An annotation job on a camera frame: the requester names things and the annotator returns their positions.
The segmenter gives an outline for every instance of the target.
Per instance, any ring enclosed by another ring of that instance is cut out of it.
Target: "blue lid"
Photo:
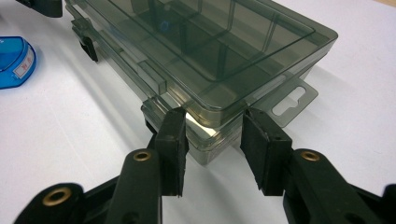
[[[12,65],[23,51],[23,39],[19,36],[0,37],[0,72]]]

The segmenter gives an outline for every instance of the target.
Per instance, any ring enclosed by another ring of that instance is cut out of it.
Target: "plastic storage box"
[[[66,0],[66,8],[80,41],[98,43],[143,95],[153,128],[170,108],[188,111],[191,154],[201,164],[239,137],[248,106],[280,126],[297,116],[318,95],[302,78],[337,38],[272,1]],[[298,105],[274,112],[296,88]]]

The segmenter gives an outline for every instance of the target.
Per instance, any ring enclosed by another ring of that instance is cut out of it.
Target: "white table surface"
[[[306,82],[318,98],[285,128],[293,147],[325,154],[351,184],[382,194],[396,183],[396,8],[370,0],[278,0],[339,38]],[[42,189],[92,189],[118,175],[150,132],[141,101],[71,31],[0,0],[0,35],[20,35],[38,64],[17,89],[0,90],[0,223],[11,223]],[[187,158],[182,198],[163,198],[163,223],[287,223],[282,199],[264,197],[237,147],[207,166]]]

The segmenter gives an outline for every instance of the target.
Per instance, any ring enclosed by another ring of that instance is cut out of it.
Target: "black plastic arm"
[[[292,150],[291,139],[263,111],[246,110],[241,148],[264,195],[285,190],[291,224],[396,223],[396,185],[382,198],[352,187],[324,155]]]
[[[62,0],[16,0],[47,17],[61,18]]]
[[[245,111],[241,149],[259,189],[267,196],[283,195],[283,173],[292,149],[291,139],[263,111]]]

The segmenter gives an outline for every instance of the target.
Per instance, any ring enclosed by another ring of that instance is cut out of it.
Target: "blue plastic container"
[[[0,89],[19,87],[35,70],[35,50],[20,36],[0,37]]]

